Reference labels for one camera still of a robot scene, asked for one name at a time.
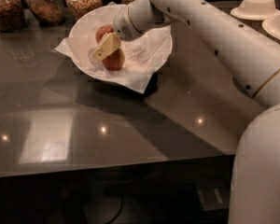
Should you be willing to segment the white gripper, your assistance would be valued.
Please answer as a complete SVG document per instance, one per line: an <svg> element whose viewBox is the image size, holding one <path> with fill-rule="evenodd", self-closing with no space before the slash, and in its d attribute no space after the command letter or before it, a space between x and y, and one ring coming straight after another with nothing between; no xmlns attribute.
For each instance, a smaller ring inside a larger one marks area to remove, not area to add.
<svg viewBox="0 0 280 224"><path fill-rule="evenodd" d="M121 47L121 40L133 41L143 35L141 32L141 9L128 5L123 7L113 18L112 27L115 33L99 35L97 47L91 54L96 61L102 61Z"/></svg>

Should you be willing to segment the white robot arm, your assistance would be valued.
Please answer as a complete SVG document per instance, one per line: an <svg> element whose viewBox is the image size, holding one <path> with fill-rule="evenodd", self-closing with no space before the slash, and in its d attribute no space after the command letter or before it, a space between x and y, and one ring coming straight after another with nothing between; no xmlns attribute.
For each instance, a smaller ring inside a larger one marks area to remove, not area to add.
<svg viewBox="0 0 280 224"><path fill-rule="evenodd" d="M93 56L181 21L225 65L249 97L265 106L236 150L228 224L280 224L280 45L204 0L135 0L112 20Z"/></svg>

